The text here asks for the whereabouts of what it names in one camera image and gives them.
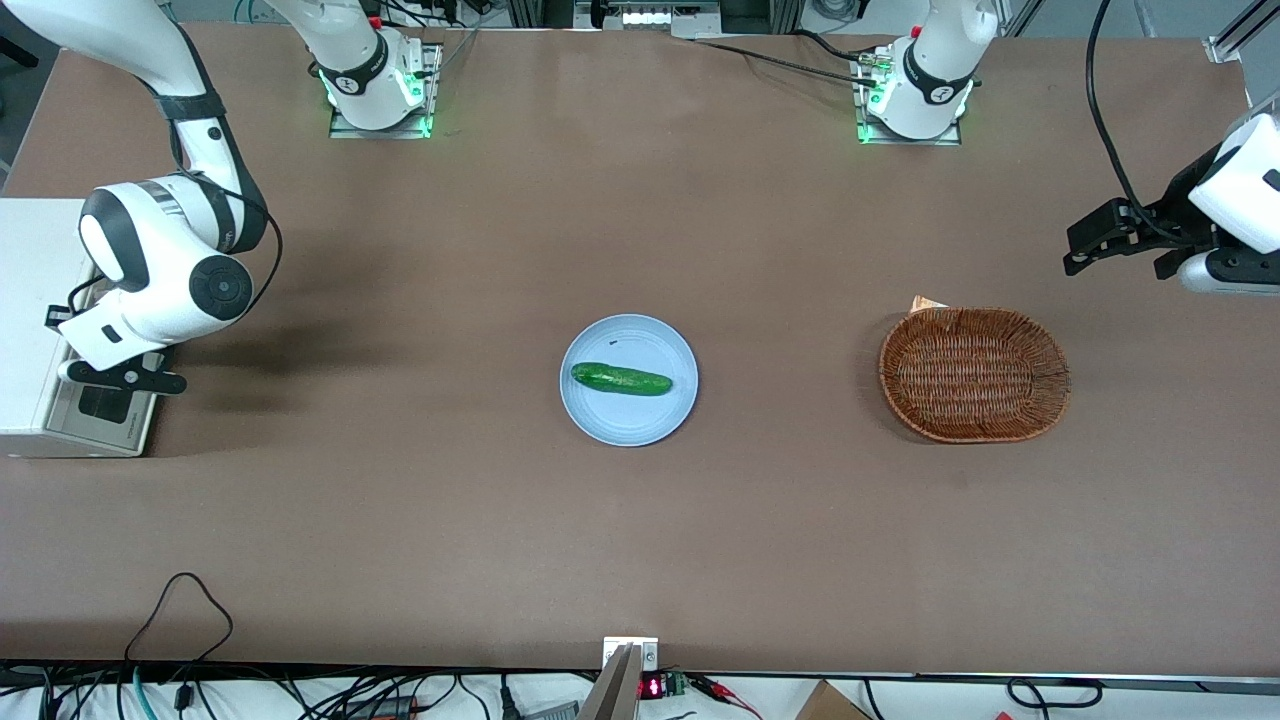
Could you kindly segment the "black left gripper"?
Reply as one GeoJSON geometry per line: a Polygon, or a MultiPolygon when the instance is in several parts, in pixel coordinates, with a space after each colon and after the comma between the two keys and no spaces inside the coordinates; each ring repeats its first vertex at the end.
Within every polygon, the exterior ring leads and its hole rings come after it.
{"type": "Polygon", "coordinates": [[[1220,149],[1212,146],[1178,172],[1162,196],[1143,206],[1149,222],[1140,222],[1138,229],[1125,199],[1111,199],[1073,223],[1066,231],[1069,250],[1062,258],[1064,272],[1079,274],[1102,259],[1170,249],[1155,259],[1156,278],[1194,282],[1197,252],[1216,249],[1224,233],[1190,201],[1190,191],[1208,173],[1220,149]]]}

